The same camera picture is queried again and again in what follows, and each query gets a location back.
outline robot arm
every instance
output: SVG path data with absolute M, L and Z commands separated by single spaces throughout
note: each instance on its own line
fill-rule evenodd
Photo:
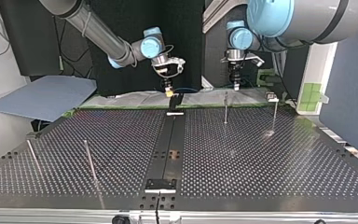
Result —
M 150 59 L 159 76 L 164 79 L 168 97 L 173 95 L 172 78 L 184 70 L 185 60 L 171 58 L 173 46 L 165 46 L 162 33 L 158 27 L 144 31 L 144 39 L 128 43 L 115 35 L 103 21 L 87 6 L 84 0 L 39 0 L 52 14 L 69 21 L 102 49 L 109 62 L 116 69 Z
M 247 23 L 227 24 L 228 50 L 222 62 L 228 63 L 236 91 L 243 63 L 250 60 L 248 50 L 284 51 L 297 43 L 329 44 L 358 33 L 358 0 L 249 0 Z

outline black clamp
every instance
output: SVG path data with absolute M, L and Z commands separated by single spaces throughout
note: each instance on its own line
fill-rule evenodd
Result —
M 146 193 L 176 193 L 177 181 L 166 179 L 149 179 L 146 183 Z
M 179 93 L 171 97 L 170 107 L 168 109 L 167 116 L 181 116 L 185 114 L 183 110 L 176 108 L 183 102 L 184 96 L 185 95 L 183 93 Z

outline perforated metal table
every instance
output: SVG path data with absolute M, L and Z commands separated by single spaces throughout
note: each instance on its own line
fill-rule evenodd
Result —
M 0 160 L 0 208 L 358 213 L 358 159 L 291 109 L 85 110 Z M 98 182 L 84 148 L 89 149 Z M 146 194 L 150 179 L 174 194 Z

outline metal rod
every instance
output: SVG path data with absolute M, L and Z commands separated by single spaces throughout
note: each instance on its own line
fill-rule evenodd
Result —
M 279 102 L 276 102 L 276 103 L 275 103 L 274 120 L 273 120 L 273 122 L 272 122 L 272 131 L 273 131 L 273 132 L 275 132 L 275 121 L 276 121 L 276 119 L 277 119 L 278 103 L 279 103 Z
M 36 154 L 34 153 L 34 147 L 32 146 L 31 141 L 27 140 L 27 144 L 28 144 L 28 148 L 31 150 L 32 157 L 34 158 L 34 160 L 37 161 L 37 157 Z
M 97 174 L 95 173 L 95 169 L 94 169 L 94 162 L 92 161 L 92 157 L 91 157 L 89 142 L 87 140 L 84 140 L 83 142 L 84 142 L 84 148 L 86 149 L 87 152 L 87 156 L 89 157 L 89 167 L 91 168 L 92 176 L 94 177 L 94 180 L 98 181 Z
M 228 93 L 225 96 L 225 124 L 228 124 Z
M 43 178 L 42 168 L 40 167 L 39 161 L 37 160 L 36 154 L 34 153 L 34 147 L 32 146 L 31 140 L 28 139 L 27 144 L 31 151 L 32 157 L 34 158 L 34 162 L 36 163 L 37 170 L 39 171 L 41 178 Z
M 96 180 L 94 184 L 95 184 L 95 188 L 97 189 L 97 192 L 98 192 L 98 199 L 100 200 L 101 208 L 105 209 L 106 206 L 104 204 L 103 192 L 101 191 L 101 188 L 100 188 L 100 182 L 98 180 Z

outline blue joint cap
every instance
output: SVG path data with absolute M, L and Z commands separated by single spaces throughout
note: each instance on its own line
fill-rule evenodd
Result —
M 161 35 L 162 32 L 159 27 L 150 28 L 144 31 L 144 37 L 148 37 L 150 35 Z
M 112 67 L 118 69 L 118 68 L 122 68 L 123 66 L 121 66 L 120 64 L 118 64 L 115 60 L 111 59 L 110 57 L 108 57 L 110 64 L 112 65 Z
M 231 30 L 239 27 L 245 27 L 245 21 L 229 21 L 227 23 L 227 30 Z
M 295 13 L 295 0 L 250 0 L 249 27 L 260 35 L 277 37 L 286 32 Z
M 252 46 L 254 37 L 252 32 L 246 28 L 234 30 L 229 37 L 229 44 L 234 49 L 248 49 Z
M 149 36 L 142 41 L 141 52 L 146 58 L 156 58 L 161 53 L 161 51 L 162 44 L 158 38 Z

